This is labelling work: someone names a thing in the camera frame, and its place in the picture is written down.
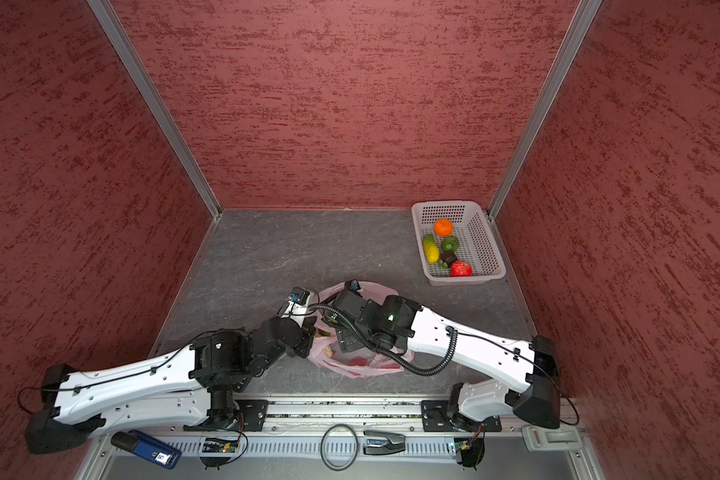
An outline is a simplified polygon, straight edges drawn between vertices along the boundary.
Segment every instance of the textured red wall panel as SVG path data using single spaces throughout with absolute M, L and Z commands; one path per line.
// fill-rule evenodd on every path
M 499 225 L 609 480 L 720 478 L 720 2 L 606 2 Z
M 223 206 L 486 206 L 577 0 L 114 0 Z
M 0 478 L 71 475 L 17 390 L 144 358 L 209 222 L 87 4 L 0 2 Z

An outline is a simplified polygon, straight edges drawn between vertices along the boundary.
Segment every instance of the plastic bag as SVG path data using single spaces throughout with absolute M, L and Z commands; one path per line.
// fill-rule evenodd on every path
M 378 283 L 359 283 L 359 293 L 362 297 L 380 304 L 384 303 L 387 295 L 398 294 L 395 290 L 387 288 L 384 285 L 379 285 Z M 318 298 L 328 298 L 330 295 L 340 292 L 343 289 L 344 283 L 339 283 L 320 292 Z M 322 321 L 322 312 L 320 310 L 316 311 L 316 315 L 318 319 L 315 327 L 317 327 L 318 332 L 315 334 L 312 349 L 309 351 L 309 357 L 307 357 L 310 362 L 351 378 L 364 378 L 402 372 L 403 368 L 394 360 L 390 360 L 384 355 L 377 355 L 365 347 L 360 350 L 355 350 L 354 352 L 343 353 L 338 348 L 336 330 Z M 330 333 L 330 336 L 321 335 L 320 330 Z M 400 353 L 400 349 L 395 348 L 393 351 Z M 410 362 L 413 360 L 413 352 L 409 350 L 402 357 Z

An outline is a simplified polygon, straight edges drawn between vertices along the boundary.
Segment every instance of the metal corner post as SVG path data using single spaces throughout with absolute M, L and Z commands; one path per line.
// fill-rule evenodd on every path
M 104 33 L 106 33 L 118 56 L 120 56 L 120 60 L 134 80 L 136 87 L 144 97 L 144 101 L 150 110 L 152 110 L 152 115 L 154 115 L 160 128 L 163 129 L 163 133 L 170 142 L 171 147 L 173 147 L 173 151 L 176 152 L 176 156 L 181 161 L 187 175 L 190 176 L 192 184 L 197 188 L 197 192 L 202 197 L 202 201 L 205 202 L 213 218 L 218 218 L 222 211 L 221 205 L 213 194 L 211 187 L 208 185 L 205 176 L 202 174 L 200 166 L 198 166 L 195 161 L 192 151 L 181 136 L 179 127 L 176 125 L 176 122 L 173 121 L 168 107 L 163 103 L 160 94 L 157 93 L 152 79 L 146 72 L 144 64 L 141 63 L 133 44 L 128 39 L 128 35 L 125 33 L 125 29 L 120 23 L 114 8 L 112 8 L 112 4 L 110 4 L 109 0 L 87 1 L 91 10 L 94 11 L 99 24 L 101 24 L 101 27 L 104 29 Z
M 563 38 L 563 42 L 560 44 L 560 50 L 557 51 L 557 56 L 554 62 L 552 62 L 547 80 L 544 82 L 541 92 L 539 92 L 534 110 L 530 112 L 528 122 L 518 141 L 518 147 L 509 160 L 509 165 L 504 172 L 504 176 L 501 178 L 494 198 L 490 201 L 490 206 L 488 207 L 489 219 L 496 220 L 498 218 L 499 210 L 504 205 L 504 201 L 507 199 L 509 191 L 512 188 L 512 183 L 514 183 L 515 178 L 517 178 L 520 172 L 520 168 L 523 167 L 523 162 L 525 162 L 528 151 L 536 139 L 536 135 L 539 133 L 544 119 L 547 117 L 547 112 L 550 110 L 552 102 L 557 96 L 557 91 L 560 90 L 560 86 L 568 73 L 568 69 L 574 62 L 576 53 L 579 51 L 584 36 L 586 36 L 586 31 L 589 30 L 601 2 L 602 0 L 581 0 L 579 6 L 576 8 L 568 31 Z

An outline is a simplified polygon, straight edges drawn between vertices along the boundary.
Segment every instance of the orange fruit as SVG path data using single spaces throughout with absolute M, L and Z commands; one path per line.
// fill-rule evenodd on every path
M 447 218 L 434 222 L 434 232 L 439 236 L 448 236 L 454 231 L 454 225 Z

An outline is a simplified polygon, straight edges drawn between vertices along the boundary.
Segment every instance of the gray marble surface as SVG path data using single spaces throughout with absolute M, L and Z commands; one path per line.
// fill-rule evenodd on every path
M 205 330 L 255 329 L 277 311 L 294 286 L 320 291 L 352 279 L 381 283 L 485 332 L 525 336 L 506 280 L 430 286 L 416 242 L 406 211 L 227 210 L 179 314 L 165 327 L 160 350 L 178 348 Z M 420 366 L 438 361 L 427 354 L 414 357 Z M 445 394 L 456 382 L 485 378 L 451 363 L 432 377 L 403 372 L 349 379 L 307 360 L 286 357 L 251 380 L 246 394 Z

